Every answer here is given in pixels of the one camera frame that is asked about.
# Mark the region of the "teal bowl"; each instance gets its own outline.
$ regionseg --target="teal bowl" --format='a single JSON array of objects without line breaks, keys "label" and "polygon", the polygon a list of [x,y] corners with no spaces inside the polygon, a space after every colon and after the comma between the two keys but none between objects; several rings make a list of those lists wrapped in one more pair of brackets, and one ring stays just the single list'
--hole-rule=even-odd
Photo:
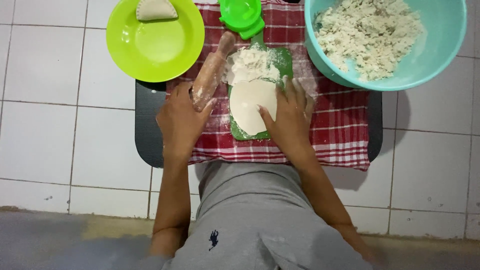
[{"label": "teal bowl", "polygon": [[337,0],[305,0],[305,46],[317,69],[343,86],[377,91],[398,91],[419,86],[442,72],[460,50],[467,30],[465,0],[404,0],[411,10],[420,12],[425,27],[412,52],[398,64],[393,77],[361,82],[354,65],[349,72],[337,68],[318,45],[313,32],[315,15],[333,7]]}]

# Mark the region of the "white tile floor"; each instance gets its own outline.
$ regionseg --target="white tile floor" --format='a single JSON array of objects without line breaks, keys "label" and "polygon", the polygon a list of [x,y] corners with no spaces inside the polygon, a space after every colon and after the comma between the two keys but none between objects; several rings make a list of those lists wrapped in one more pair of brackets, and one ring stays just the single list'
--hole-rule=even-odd
[{"label": "white tile floor", "polygon": [[[155,217],[162,170],[136,152],[134,80],[105,44],[116,2],[0,0],[0,206]],[[370,170],[325,169],[362,233],[480,239],[480,0],[467,2],[452,64],[384,94]]]}]

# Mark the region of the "dumpling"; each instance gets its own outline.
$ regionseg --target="dumpling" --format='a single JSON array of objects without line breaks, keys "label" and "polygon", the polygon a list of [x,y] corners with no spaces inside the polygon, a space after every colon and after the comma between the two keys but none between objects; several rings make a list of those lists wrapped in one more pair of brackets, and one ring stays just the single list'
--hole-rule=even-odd
[{"label": "dumpling", "polygon": [[137,6],[137,19],[141,21],[177,17],[177,11],[169,0],[140,0]]}]

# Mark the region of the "green cutting board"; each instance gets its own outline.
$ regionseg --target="green cutting board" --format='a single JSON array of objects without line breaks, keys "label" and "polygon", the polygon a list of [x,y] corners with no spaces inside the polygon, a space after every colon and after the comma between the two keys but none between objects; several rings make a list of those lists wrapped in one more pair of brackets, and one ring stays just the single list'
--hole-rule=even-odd
[{"label": "green cutting board", "polygon": [[[253,36],[251,41],[250,41],[250,47],[253,45],[258,44],[258,46],[262,50],[266,51],[275,51],[277,57],[276,59],[270,60],[271,63],[278,68],[278,71],[280,71],[280,78],[282,78],[285,75],[288,75],[290,78],[293,77],[293,68],[292,68],[292,55],[290,54],[290,51],[287,48],[268,48],[265,43],[264,43],[264,33],[261,31],[257,35]],[[283,82],[282,79],[279,79],[277,83],[281,84],[283,87]],[[230,98],[230,93],[232,91],[232,86],[228,86],[228,98]],[[239,141],[246,141],[246,140],[260,140],[260,139],[269,139],[270,134],[268,131],[265,132],[260,132],[255,136],[250,136],[248,135],[245,131],[243,131],[238,125],[237,122],[235,122],[235,119],[233,119],[232,114],[230,113],[230,129],[232,132],[232,135],[235,139]]]}]

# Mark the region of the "person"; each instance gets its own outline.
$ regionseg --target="person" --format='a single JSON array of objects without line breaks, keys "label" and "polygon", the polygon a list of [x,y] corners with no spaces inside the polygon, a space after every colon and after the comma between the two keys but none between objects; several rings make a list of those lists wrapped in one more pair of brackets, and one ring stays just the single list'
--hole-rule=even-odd
[{"label": "person", "polygon": [[215,99],[200,113],[179,84],[156,120],[164,169],[150,255],[135,269],[372,269],[375,257],[352,224],[309,141],[313,100],[297,80],[277,87],[277,112],[259,106],[291,165],[214,161],[199,184],[193,233],[187,163]]}]

